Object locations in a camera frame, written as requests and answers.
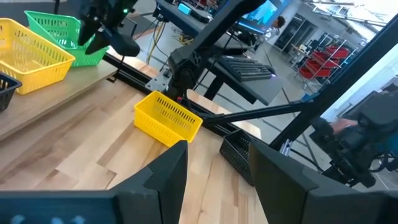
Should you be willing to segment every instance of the yellow basket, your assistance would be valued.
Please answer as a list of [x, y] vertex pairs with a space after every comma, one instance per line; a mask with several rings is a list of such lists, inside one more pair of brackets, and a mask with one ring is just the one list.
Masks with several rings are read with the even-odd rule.
[[135, 105], [134, 125], [168, 147], [192, 142], [203, 120], [158, 91]]
[[16, 21], [0, 18], [0, 72], [22, 82], [19, 94], [63, 80], [74, 60]]

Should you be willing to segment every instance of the keyboard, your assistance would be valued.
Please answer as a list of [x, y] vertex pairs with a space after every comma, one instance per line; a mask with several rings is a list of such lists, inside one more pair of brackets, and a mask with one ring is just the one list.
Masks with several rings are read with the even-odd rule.
[[224, 55], [219, 62], [241, 82], [269, 79], [273, 76], [265, 65], [250, 58], [234, 58]]

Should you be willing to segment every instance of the green basket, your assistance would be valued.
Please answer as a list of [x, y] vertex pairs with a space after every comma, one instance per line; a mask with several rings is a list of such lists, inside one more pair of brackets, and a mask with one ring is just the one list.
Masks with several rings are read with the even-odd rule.
[[75, 56], [73, 67], [97, 65], [109, 49], [105, 47], [91, 55], [86, 55], [86, 49], [94, 36], [84, 45], [79, 46], [80, 21], [72, 16], [61, 16], [42, 12], [25, 11], [29, 28], [40, 36]]

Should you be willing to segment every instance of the black monitor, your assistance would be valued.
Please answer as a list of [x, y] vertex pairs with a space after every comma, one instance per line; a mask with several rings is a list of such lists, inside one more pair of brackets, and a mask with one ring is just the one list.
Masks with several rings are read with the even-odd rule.
[[[218, 7], [218, 10], [228, 5], [228, 2], [232, 0], [224, 0]], [[256, 10], [243, 15], [239, 20], [239, 28], [247, 30], [256, 34], [264, 34], [269, 28], [269, 19], [274, 15], [277, 10], [277, 6], [271, 1], [266, 1]]]

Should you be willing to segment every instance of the black basket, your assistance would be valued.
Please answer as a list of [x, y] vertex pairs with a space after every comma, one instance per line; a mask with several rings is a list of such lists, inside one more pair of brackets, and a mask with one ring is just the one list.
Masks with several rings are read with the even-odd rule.
[[7, 109], [16, 88], [22, 83], [0, 72], [0, 112]]
[[251, 186], [254, 185], [249, 167], [250, 136], [243, 130], [234, 131], [224, 137], [220, 153]]

